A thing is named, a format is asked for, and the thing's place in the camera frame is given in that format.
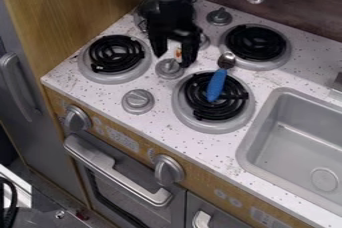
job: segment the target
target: oven door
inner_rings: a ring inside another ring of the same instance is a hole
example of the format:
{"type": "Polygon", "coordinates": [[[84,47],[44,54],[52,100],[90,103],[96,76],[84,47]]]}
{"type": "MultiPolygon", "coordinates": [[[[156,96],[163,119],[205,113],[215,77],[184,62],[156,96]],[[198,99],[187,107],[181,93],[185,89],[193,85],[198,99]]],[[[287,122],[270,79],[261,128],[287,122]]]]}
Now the oven door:
{"type": "Polygon", "coordinates": [[[154,171],[90,134],[70,135],[65,149],[77,161],[92,207],[123,228],[183,228],[186,191],[162,188],[154,171]]]}

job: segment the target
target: refrigerator door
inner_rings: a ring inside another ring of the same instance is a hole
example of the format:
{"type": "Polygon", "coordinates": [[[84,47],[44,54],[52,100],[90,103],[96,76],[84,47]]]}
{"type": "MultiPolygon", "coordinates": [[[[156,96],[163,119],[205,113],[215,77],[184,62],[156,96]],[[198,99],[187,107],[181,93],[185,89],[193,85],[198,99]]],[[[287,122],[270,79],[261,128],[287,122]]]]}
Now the refrigerator door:
{"type": "Polygon", "coordinates": [[[31,168],[84,202],[3,0],[0,38],[0,120],[5,130],[31,168]]]}

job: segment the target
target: black coil burner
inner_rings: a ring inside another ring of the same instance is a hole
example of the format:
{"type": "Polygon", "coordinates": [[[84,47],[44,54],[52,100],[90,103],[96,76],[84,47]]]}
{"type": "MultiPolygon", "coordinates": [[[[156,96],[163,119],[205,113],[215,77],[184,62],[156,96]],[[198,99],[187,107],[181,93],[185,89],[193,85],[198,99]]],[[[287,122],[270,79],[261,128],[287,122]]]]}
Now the black coil burner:
{"type": "Polygon", "coordinates": [[[122,72],[135,67],[145,57],[142,45],[124,35],[105,36],[89,47],[94,72],[122,72]]]}
{"type": "Polygon", "coordinates": [[[184,87],[185,98],[194,110],[198,120],[228,120],[237,116],[249,99],[248,92],[240,82],[227,76],[224,89],[218,100],[213,103],[207,101],[206,91],[214,73],[194,74],[184,87]]]}
{"type": "Polygon", "coordinates": [[[225,44],[236,56],[257,62],[279,57],[286,49],[286,41],[278,33],[247,25],[239,25],[229,32],[225,44]]]}

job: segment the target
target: sink drain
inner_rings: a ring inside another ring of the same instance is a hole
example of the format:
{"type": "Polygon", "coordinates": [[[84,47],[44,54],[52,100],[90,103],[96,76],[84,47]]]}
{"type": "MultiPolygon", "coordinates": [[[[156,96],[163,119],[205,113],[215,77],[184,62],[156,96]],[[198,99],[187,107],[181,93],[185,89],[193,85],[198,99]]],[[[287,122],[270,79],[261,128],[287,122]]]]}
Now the sink drain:
{"type": "Polygon", "coordinates": [[[327,168],[316,168],[311,172],[311,182],[316,189],[333,192],[338,187],[337,175],[327,168]]]}

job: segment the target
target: refrigerator handle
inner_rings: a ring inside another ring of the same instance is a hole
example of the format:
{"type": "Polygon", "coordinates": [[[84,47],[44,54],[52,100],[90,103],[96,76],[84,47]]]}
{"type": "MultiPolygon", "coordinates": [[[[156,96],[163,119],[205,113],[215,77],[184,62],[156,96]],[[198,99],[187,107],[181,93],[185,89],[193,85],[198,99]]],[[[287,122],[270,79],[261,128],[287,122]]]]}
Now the refrigerator handle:
{"type": "Polygon", "coordinates": [[[34,106],[34,99],[23,74],[20,76],[24,79],[22,83],[19,83],[19,78],[16,76],[16,70],[21,72],[19,65],[19,57],[14,53],[7,53],[0,58],[0,71],[5,84],[22,115],[28,122],[32,122],[34,115],[40,114],[40,111],[34,106]]]}

